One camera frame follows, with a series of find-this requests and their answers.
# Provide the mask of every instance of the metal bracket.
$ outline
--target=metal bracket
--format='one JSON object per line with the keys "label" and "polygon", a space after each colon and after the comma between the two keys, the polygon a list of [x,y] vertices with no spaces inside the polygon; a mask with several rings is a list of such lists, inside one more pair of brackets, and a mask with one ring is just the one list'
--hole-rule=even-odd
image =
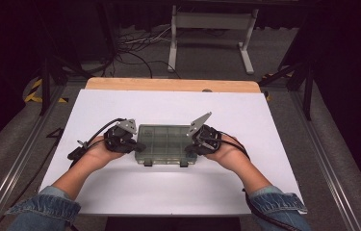
{"label": "metal bracket", "polygon": [[189,127],[189,133],[187,136],[192,136],[194,133],[198,132],[198,130],[200,130],[200,128],[204,125],[204,122],[207,121],[211,114],[211,112],[207,113],[206,115],[203,115],[202,117],[193,121]]}
{"label": "metal bracket", "polygon": [[126,119],[126,120],[123,120],[121,122],[118,122],[116,124],[119,128],[125,130],[125,131],[128,131],[134,135],[136,135],[136,123],[135,123],[135,119],[131,118],[131,119]]}

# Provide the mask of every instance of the metal rail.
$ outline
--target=metal rail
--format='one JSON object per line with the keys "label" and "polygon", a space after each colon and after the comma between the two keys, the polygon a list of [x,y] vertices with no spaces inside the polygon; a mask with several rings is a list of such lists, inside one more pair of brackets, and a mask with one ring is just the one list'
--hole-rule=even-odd
{"label": "metal rail", "polygon": [[27,141],[25,141],[21,151],[19,152],[17,158],[14,161],[12,168],[9,170],[8,174],[3,180],[3,183],[0,187],[0,217],[2,216],[3,208],[10,197],[10,194],[13,191],[15,184],[18,181],[21,172],[23,171],[24,167],[27,164],[28,159],[31,156],[32,149],[34,148],[37,138],[51,115],[52,110],[54,109],[57,100],[61,97],[64,91],[63,86],[56,86],[54,87],[54,92],[52,93],[51,97],[51,104],[46,111],[46,113],[38,118],[36,121],[32,132],[30,133]]}
{"label": "metal rail", "polygon": [[318,163],[321,167],[322,173],[326,179],[328,187],[330,188],[333,198],[336,201],[337,207],[339,208],[339,212],[342,215],[347,229],[354,231],[361,230],[361,226],[357,220],[357,217],[351,209],[348,198],[343,191],[342,184],[340,183],[332,165],[330,164],[329,158],[327,157],[327,154],[322,146],[322,142],[319,139],[315,127],[311,121],[306,119],[306,116],[302,110],[302,102],[299,93],[297,91],[291,91],[291,97],[294,101],[297,112],[300,115],[300,120],[302,121],[316,149]]}

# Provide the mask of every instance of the hand-mounted device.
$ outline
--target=hand-mounted device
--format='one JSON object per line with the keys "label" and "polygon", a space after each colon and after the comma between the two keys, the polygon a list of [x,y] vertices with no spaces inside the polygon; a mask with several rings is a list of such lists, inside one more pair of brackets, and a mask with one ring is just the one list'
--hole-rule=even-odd
{"label": "hand-mounted device", "polygon": [[142,152],[146,149],[144,144],[136,142],[132,139],[133,135],[136,135],[137,131],[135,120],[117,118],[103,126],[90,138],[89,141],[78,141],[82,146],[75,148],[75,150],[68,154],[68,159],[72,160],[70,167],[73,167],[91,147],[101,142],[97,141],[91,143],[93,139],[99,135],[99,133],[101,133],[113,123],[116,123],[116,125],[108,129],[108,131],[104,133],[104,139],[101,140],[105,142],[105,146],[108,150],[119,153],[130,153],[134,150],[137,152]]}
{"label": "hand-mounted device", "polygon": [[[187,136],[192,136],[193,144],[188,145],[185,148],[185,151],[192,151],[197,153],[198,155],[207,155],[207,154],[215,153],[217,150],[219,150],[219,147],[221,146],[222,143],[227,143],[229,145],[238,148],[249,159],[249,156],[244,146],[241,143],[239,143],[236,139],[234,139],[233,137],[229,136],[224,132],[217,131],[215,128],[204,124],[211,114],[212,114],[211,112],[207,113],[206,115],[199,117],[198,119],[196,119],[191,123]],[[221,138],[222,134],[227,135],[228,137],[236,141],[239,145],[233,142],[224,141]]]}
{"label": "hand-mounted device", "polygon": [[[193,144],[188,145],[185,148],[185,151],[193,151],[197,153],[198,155],[207,155],[215,153],[217,150],[219,150],[220,146],[223,143],[227,143],[229,145],[232,145],[236,148],[238,148],[240,151],[242,151],[247,158],[249,159],[249,156],[244,148],[244,146],[239,143],[236,139],[229,136],[226,133],[223,133],[221,131],[217,131],[215,128],[205,125],[205,121],[210,117],[212,113],[208,113],[206,115],[203,115],[202,117],[196,119],[193,121],[189,127],[189,132],[187,136],[192,136],[193,138]],[[221,135],[226,135],[233,139],[236,143],[224,141],[221,139]],[[262,212],[260,212],[256,207],[252,205],[250,202],[248,195],[245,194],[246,203],[248,204],[248,207],[251,209],[252,213],[255,214],[257,217],[266,220],[267,222],[270,222],[280,228],[283,228],[285,230],[291,230],[291,231],[298,231],[298,229],[294,228],[293,226],[283,223],[279,220],[273,219]]]}

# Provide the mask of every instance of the wire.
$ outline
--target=wire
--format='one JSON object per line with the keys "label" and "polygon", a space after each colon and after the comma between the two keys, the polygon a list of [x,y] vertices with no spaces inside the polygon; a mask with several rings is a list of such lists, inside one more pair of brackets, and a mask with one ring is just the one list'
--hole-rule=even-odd
{"label": "wire", "polygon": [[121,45],[119,47],[119,49],[123,50],[123,51],[142,51],[143,49],[147,48],[148,46],[159,43],[160,41],[161,41],[161,39],[158,41],[153,41],[153,42],[142,41],[142,42],[138,42],[138,43],[123,44],[126,46]]}
{"label": "wire", "polygon": [[[153,36],[152,33],[149,34],[148,37],[146,38],[143,38],[142,36],[146,33],[142,33],[142,35],[140,35],[139,37],[137,38],[133,38],[132,39],[124,39],[124,42],[123,43],[132,43],[132,42],[136,42],[136,41],[142,41],[142,40],[154,40],[154,39],[157,39],[159,37],[161,37],[166,31],[168,31],[171,27],[168,27],[166,28],[165,30],[163,30],[162,32],[157,32],[157,35],[156,36]],[[123,35],[122,37],[126,37],[126,36],[129,36],[131,34],[136,34],[138,32],[135,32],[135,33],[130,33],[130,34],[126,34],[126,35]]]}
{"label": "wire", "polygon": [[226,136],[228,136],[229,138],[231,138],[231,139],[234,140],[235,142],[237,142],[237,143],[245,150],[244,145],[243,145],[242,143],[240,143],[237,139],[235,139],[233,136],[230,136],[230,135],[228,135],[228,134],[226,134],[226,133],[224,133],[224,132],[221,132],[221,131],[219,131],[219,132],[222,133],[222,134],[224,134],[224,135],[226,135]]}
{"label": "wire", "polygon": [[[139,34],[142,33],[140,36],[138,36],[137,38],[135,38],[133,35],[134,34]],[[141,32],[141,31],[137,31],[137,32],[132,32],[132,33],[127,33],[124,35],[120,35],[118,40],[135,40],[135,39],[141,39],[143,37],[143,35],[145,35],[146,32]]]}
{"label": "wire", "polygon": [[246,156],[247,158],[250,160],[249,156],[248,156],[248,153],[246,153],[246,150],[243,148],[243,147],[240,147],[238,146],[237,144],[235,144],[234,142],[230,142],[230,141],[225,141],[225,140],[219,140],[219,139],[211,139],[211,138],[201,138],[203,141],[218,141],[218,142],[224,142],[224,143],[227,143],[231,146],[234,146],[236,147],[237,149],[239,149],[240,151],[242,151]]}
{"label": "wire", "polygon": [[92,148],[93,146],[95,146],[103,141],[109,141],[109,139],[102,139],[102,140],[96,141],[96,142],[92,143],[90,146],[88,146],[88,149]]}
{"label": "wire", "polygon": [[[144,60],[142,57],[140,57],[139,55],[136,55],[136,54],[134,54],[134,53],[132,53],[132,52],[126,51],[125,53],[131,54],[131,55],[137,57],[138,59],[142,60],[142,62],[143,62],[143,63],[147,66],[147,68],[149,69],[150,79],[153,79],[152,69],[150,68],[150,65],[147,64],[147,61],[146,61],[146,60]],[[121,62],[121,63],[123,63],[123,64],[129,64],[129,63],[125,63],[124,61],[120,61],[120,60],[118,60],[118,61]]]}
{"label": "wire", "polygon": [[205,33],[207,35],[210,35],[210,36],[214,36],[216,38],[225,35],[225,32],[227,32],[227,31],[228,30],[220,30],[220,29],[217,29],[217,30],[214,30],[214,29],[202,30],[203,33]]}
{"label": "wire", "polygon": [[114,62],[114,61],[112,61],[112,67],[114,68],[114,72],[109,71],[109,73],[111,74],[112,77],[114,77],[114,76],[115,76],[115,71],[116,71],[115,62]]}
{"label": "wire", "polygon": [[87,143],[91,143],[91,142],[93,141],[93,139],[95,139],[95,138],[99,135],[99,133],[101,133],[103,130],[105,130],[105,128],[107,128],[109,125],[111,125],[111,124],[113,124],[113,123],[115,123],[115,122],[123,121],[123,120],[125,120],[125,119],[123,119],[123,118],[116,118],[116,119],[112,120],[111,122],[105,124],[105,126],[103,126],[101,129],[99,129],[99,131],[97,131],[97,132],[90,138],[90,140],[89,140]]}
{"label": "wire", "polygon": [[177,78],[178,79],[181,79],[180,75],[177,73],[177,71],[173,68],[173,66],[171,66],[170,64],[164,62],[164,61],[144,61],[143,63],[126,63],[122,60],[121,56],[118,55],[120,57],[120,60],[116,59],[118,62],[122,63],[122,64],[152,64],[152,63],[163,63],[163,64],[166,64],[167,66],[169,66],[173,72],[177,75]]}
{"label": "wire", "polygon": [[162,33],[160,33],[160,34],[159,34],[158,36],[156,36],[155,38],[140,38],[140,39],[135,39],[135,40],[126,41],[126,42],[123,42],[123,43],[124,43],[124,44],[130,44],[130,43],[136,43],[136,42],[139,42],[139,41],[149,41],[149,42],[151,42],[151,41],[154,41],[154,40],[156,40],[156,39],[159,39],[160,36],[161,36],[162,34],[164,34],[166,31],[168,31],[170,28],[171,28],[171,26],[168,27],[168,28],[166,28]]}

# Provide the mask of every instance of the metal stand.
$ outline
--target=metal stand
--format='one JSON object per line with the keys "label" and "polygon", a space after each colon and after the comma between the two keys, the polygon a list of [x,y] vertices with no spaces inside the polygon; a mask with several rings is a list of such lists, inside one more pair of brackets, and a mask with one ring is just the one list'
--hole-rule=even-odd
{"label": "metal stand", "polygon": [[255,25],[258,10],[252,13],[182,13],[178,12],[176,6],[172,8],[171,14],[171,44],[168,55],[168,72],[173,72],[176,67],[177,56],[177,28],[210,28],[246,30],[244,42],[239,42],[239,49],[243,58],[247,74],[253,74],[251,60],[246,51],[252,31]]}

